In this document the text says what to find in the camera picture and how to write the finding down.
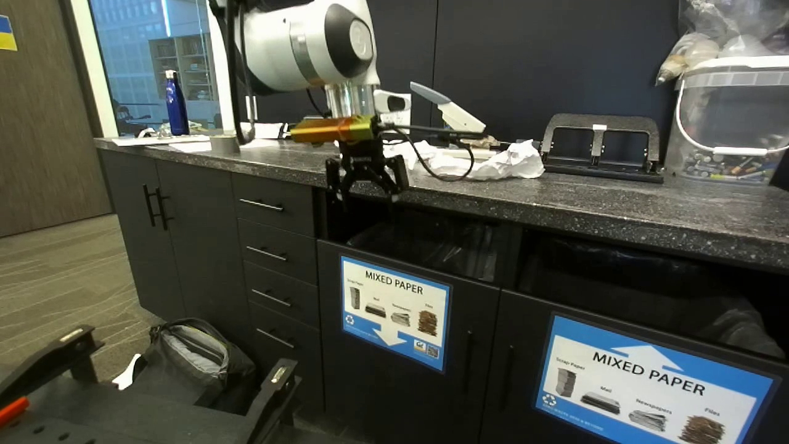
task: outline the countertop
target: countertop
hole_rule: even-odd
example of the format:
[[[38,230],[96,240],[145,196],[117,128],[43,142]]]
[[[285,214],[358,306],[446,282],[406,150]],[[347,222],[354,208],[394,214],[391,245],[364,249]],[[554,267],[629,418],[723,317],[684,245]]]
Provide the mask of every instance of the countertop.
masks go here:
[[[112,142],[96,142],[96,149],[311,188],[325,188],[325,160],[337,155],[332,149],[274,142],[234,155],[118,149]],[[396,202],[789,275],[789,192],[779,188],[681,179],[650,185],[557,174],[500,184],[442,184],[409,174],[409,185]]]

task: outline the water bottle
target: water bottle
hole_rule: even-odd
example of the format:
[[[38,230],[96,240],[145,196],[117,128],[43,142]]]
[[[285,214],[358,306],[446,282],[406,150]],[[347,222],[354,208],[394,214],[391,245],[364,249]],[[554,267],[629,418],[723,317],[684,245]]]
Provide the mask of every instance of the water bottle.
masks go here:
[[[168,101],[170,134],[184,137],[190,134],[190,119],[187,119],[187,103],[183,100],[174,69],[165,73],[165,82],[168,82],[165,101]]]

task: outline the cabinet door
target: cabinet door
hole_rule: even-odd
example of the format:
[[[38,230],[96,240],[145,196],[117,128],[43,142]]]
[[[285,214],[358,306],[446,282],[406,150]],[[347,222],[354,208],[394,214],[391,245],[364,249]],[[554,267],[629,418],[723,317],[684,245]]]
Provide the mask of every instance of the cabinet door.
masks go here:
[[[644,344],[658,346],[658,349],[671,349],[674,350],[671,361],[681,364],[681,369],[689,365],[686,371],[690,376],[693,373],[705,376],[705,378],[697,378],[697,383],[702,383],[702,386],[708,386],[708,381],[724,381],[723,387],[742,391],[754,383],[753,376],[772,378],[772,391],[766,392],[766,397],[763,397],[763,410],[760,410],[760,414],[753,418],[749,433],[742,433],[739,441],[785,441],[785,436],[789,434],[789,425],[786,425],[789,391],[782,386],[782,378],[789,376],[786,365],[775,364],[775,361],[765,361],[758,356],[746,356],[739,350],[729,350],[729,349],[721,349],[721,346],[710,346],[710,344],[700,344],[700,341],[690,341],[690,339],[677,339],[677,336],[671,336],[664,332],[640,328],[640,327],[624,324],[624,320],[616,320],[610,317],[597,317],[590,311],[580,311],[580,309],[570,309],[570,306],[550,304],[542,299],[506,291],[500,297],[491,383],[489,383],[489,397],[486,397],[483,441],[513,441],[513,444],[516,441],[562,441],[562,444],[564,441],[568,444],[606,441],[586,430],[573,426],[573,425],[538,410],[542,365],[547,361],[547,344],[550,344],[550,332],[552,332],[554,317],[573,318],[573,320],[580,320],[580,324],[586,324],[594,328],[603,328],[613,336],[627,336],[631,341],[631,346],[638,346],[638,349],[644,349]],[[616,378],[620,383],[621,383],[621,378],[627,378],[627,373],[638,376],[636,373],[638,369],[627,365],[627,361],[629,359],[624,359],[624,361],[620,359],[620,364],[616,364],[613,373],[616,376],[621,373]],[[677,402],[671,402],[677,386],[668,387],[668,383],[665,383],[668,378],[665,381],[650,378],[654,376],[650,371],[656,369],[654,356],[649,356],[649,359],[638,356],[631,364],[644,364],[644,369],[647,369],[644,376],[649,376],[649,378],[640,378],[638,386],[634,386],[634,391],[638,394],[636,397],[638,410],[640,410],[640,404],[647,404],[644,410],[654,410],[658,404],[660,414],[654,414],[654,418],[660,423],[654,423],[650,426],[658,426],[660,433],[671,433],[671,430],[675,433],[674,439],[665,439],[665,436],[664,439],[654,436],[654,439],[656,441],[681,441],[677,436],[689,433],[690,423],[689,423],[686,413],[677,413],[681,410]],[[728,371],[721,373],[718,365],[733,369],[739,376],[733,378]],[[590,373],[597,373],[597,371],[583,371],[576,378],[573,376],[564,381],[564,383],[573,381],[568,386],[570,392],[574,386],[573,397],[580,397],[583,394],[580,391],[591,387],[590,383],[580,386],[580,381],[584,381]],[[718,407],[737,410],[737,404],[733,404],[733,402],[721,402],[718,394],[710,394],[710,401],[705,402],[705,410],[697,410],[700,418],[718,419],[714,418]],[[733,434],[737,426],[742,426],[742,425],[733,426],[729,419],[733,418],[724,418],[724,414],[723,414],[723,419],[718,419],[724,425],[723,434]],[[649,423],[634,419],[634,404],[629,401],[621,401],[621,413],[616,418],[616,425],[620,423],[624,423],[629,426],[638,425],[640,430],[649,430],[649,426],[644,426]]]
[[[246,332],[232,180],[223,171],[158,163],[184,314],[240,339]]]
[[[120,221],[123,243],[140,306],[161,318],[183,317],[177,267],[170,234],[162,230],[155,160],[100,155],[108,196]]]
[[[343,333],[340,255],[451,290],[443,373]],[[497,290],[317,243],[325,413],[373,441],[476,441]]]

